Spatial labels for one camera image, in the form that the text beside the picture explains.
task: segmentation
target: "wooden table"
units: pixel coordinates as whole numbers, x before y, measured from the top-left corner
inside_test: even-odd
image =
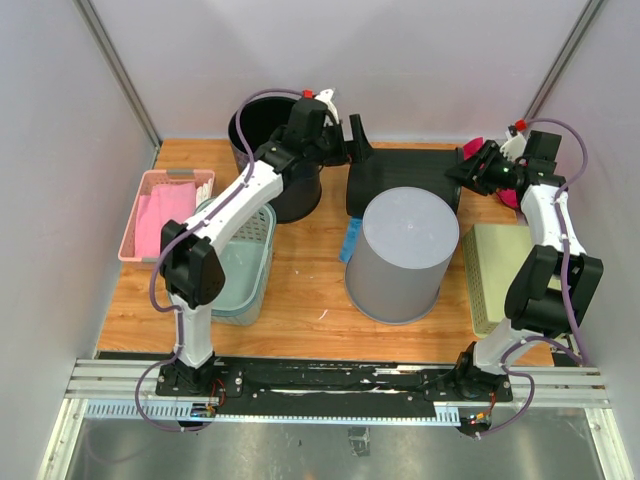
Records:
[[[156,168],[212,169],[218,192],[237,176],[229,144],[222,140],[167,140]],[[212,340],[217,354],[455,362],[458,353],[476,340],[460,246],[444,278],[440,299],[424,319],[388,326],[370,320],[351,305],[344,288],[345,266],[338,260],[349,221],[345,210],[347,173],[346,166],[325,168],[322,200],[316,210],[296,223],[278,225],[261,316],[250,327],[214,324]],[[514,212],[497,199],[468,191],[462,192],[458,219],[461,235],[474,223],[516,222]],[[171,350],[175,342],[173,315],[160,314],[151,307],[149,277],[148,270],[123,266],[98,349]],[[156,290],[159,299],[166,298],[162,281]],[[551,355],[548,348],[538,346],[523,357],[522,363],[551,365]]]

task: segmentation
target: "gray wall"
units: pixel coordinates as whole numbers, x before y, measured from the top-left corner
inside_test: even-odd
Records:
[[[585,0],[94,0],[164,137],[224,137],[267,87],[337,87],[372,139],[503,134]]]
[[[0,477],[35,478],[153,151],[70,0],[0,6]]]
[[[580,241],[604,261],[599,290],[584,320],[589,351],[602,369],[626,449],[640,475],[640,5],[610,1],[561,78],[544,116],[574,125],[590,148],[587,173],[571,188],[569,208]],[[578,169],[568,136],[559,168]]]

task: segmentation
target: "pink basket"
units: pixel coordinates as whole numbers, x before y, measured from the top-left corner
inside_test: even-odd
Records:
[[[136,200],[133,202],[133,208],[129,215],[127,229],[124,232],[124,238],[120,244],[118,258],[121,262],[130,263],[139,268],[152,268],[158,260],[157,258],[135,257],[135,231],[136,231],[136,214],[138,212],[138,201],[140,195],[150,195],[151,190],[156,185],[169,184],[177,185],[180,183],[195,182],[196,188],[204,185],[209,180],[215,181],[213,170],[148,170],[142,176]]]

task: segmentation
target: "robotic arm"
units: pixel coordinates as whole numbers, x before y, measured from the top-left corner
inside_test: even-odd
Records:
[[[472,343],[458,359],[454,382],[469,397],[495,392],[506,380],[503,366],[511,365],[534,343],[526,342],[503,364],[503,355],[514,345],[528,337],[555,339],[571,332],[562,294],[549,287],[551,278],[560,274],[564,255],[570,255],[569,292],[578,324],[603,272],[602,262],[587,256],[576,238],[567,210],[567,192],[556,200],[565,183],[564,177],[554,173],[561,137],[532,131],[529,140],[523,142],[522,135],[514,130],[510,127],[511,138],[502,147],[487,141],[474,156],[447,172],[482,195],[499,188],[515,190],[534,243],[507,292],[504,320],[488,337]],[[563,248],[556,202],[566,223],[569,252]]]
[[[233,234],[289,186],[296,168],[309,163],[317,167],[346,163],[346,146],[332,94],[332,90],[324,90],[315,98],[298,100],[287,125],[276,129],[256,152],[250,178],[248,165],[203,211],[184,224],[170,221],[163,227],[162,249],[186,230],[201,222],[204,225],[174,247],[160,270],[171,302],[182,308],[184,345],[180,346],[176,363],[187,376],[213,356],[211,308],[225,283],[219,257]],[[325,126],[327,117],[331,119],[330,126]]]

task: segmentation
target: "black trash can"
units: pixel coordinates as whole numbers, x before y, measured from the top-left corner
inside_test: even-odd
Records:
[[[260,145],[269,140],[277,127],[287,124],[295,102],[287,97],[264,97],[244,107],[240,126],[254,153]],[[240,173],[247,166],[249,156],[240,143],[235,114],[229,122],[229,140]],[[309,215],[320,202],[321,196],[319,166],[303,163],[293,169],[289,186],[271,200],[270,204],[276,212],[278,223],[290,223]]]

